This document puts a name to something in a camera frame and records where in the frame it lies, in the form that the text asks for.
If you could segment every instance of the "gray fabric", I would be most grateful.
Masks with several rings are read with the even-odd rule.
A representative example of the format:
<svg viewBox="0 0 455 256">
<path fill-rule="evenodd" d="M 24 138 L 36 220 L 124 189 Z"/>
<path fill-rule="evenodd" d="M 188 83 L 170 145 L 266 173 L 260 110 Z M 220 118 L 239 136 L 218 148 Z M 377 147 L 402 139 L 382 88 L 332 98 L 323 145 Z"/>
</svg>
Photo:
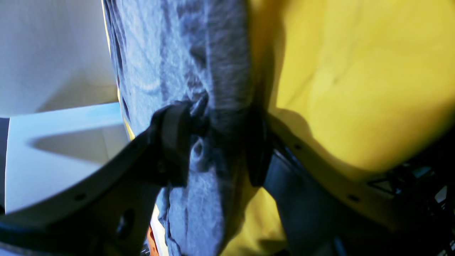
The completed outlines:
<svg viewBox="0 0 455 256">
<path fill-rule="evenodd" d="M 210 130 L 193 138 L 186 188 L 158 196 L 170 255 L 215 255 L 232 213 L 244 119 L 252 100 L 243 0 L 105 0 L 123 113 L 135 134 L 176 100 L 197 102 Z M 208 103 L 204 104 L 204 95 Z"/>
</svg>

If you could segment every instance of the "yellow fabric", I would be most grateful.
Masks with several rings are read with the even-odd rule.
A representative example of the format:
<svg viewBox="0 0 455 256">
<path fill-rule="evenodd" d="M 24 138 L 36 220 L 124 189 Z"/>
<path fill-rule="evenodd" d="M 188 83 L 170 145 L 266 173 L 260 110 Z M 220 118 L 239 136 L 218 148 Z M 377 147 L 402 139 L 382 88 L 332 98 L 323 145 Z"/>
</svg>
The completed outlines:
<svg viewBox="0 0 455 256">
<path fill-rule="evenodd" d="M 355 184 L 406 160 L 453 124 L 453 1 L 249 3 L 253 82 L 296 143 L 320 156 L 302 158 L 314 176 L 313 167 L 326 162 Z M 244 190 L 254 191 L 247 183 Z M 223 255 L 269 254 L 284 241 L 274 200 L 260 189 Z"/>
</svg>

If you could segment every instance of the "mounting hole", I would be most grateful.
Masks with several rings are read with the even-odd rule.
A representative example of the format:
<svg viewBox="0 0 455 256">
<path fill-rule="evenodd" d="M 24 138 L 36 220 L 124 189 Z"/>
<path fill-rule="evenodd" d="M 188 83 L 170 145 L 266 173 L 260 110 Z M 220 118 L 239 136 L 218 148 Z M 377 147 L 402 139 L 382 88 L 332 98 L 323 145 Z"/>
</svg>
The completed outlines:
<svg viewBox="0 0 455 256">
<path fill-rule="evenodd" d="M 358 198 L 355 195 L 348 195 L 348 198 L 351 199 L 354 202 L 360 202 L 360 198 Z"/>
<path fill-rule="evenodd" d="M 80 194 L 78 194 L 77 196 L 74 197 L 74 201 L 82 201 L 82 200 L 84 200 L 86 197 L 87 197 L 86 194 L 80 193 Z"/>
<path fill-rule="evenodd" d="M 125 240 L 133 230 L 134 226 L 134 210 L 128 209 L 126 210 L 122 216 L 120 216 L 120 220 L 117 226 L 117 236 L 120 240 Z"/>
</svg>

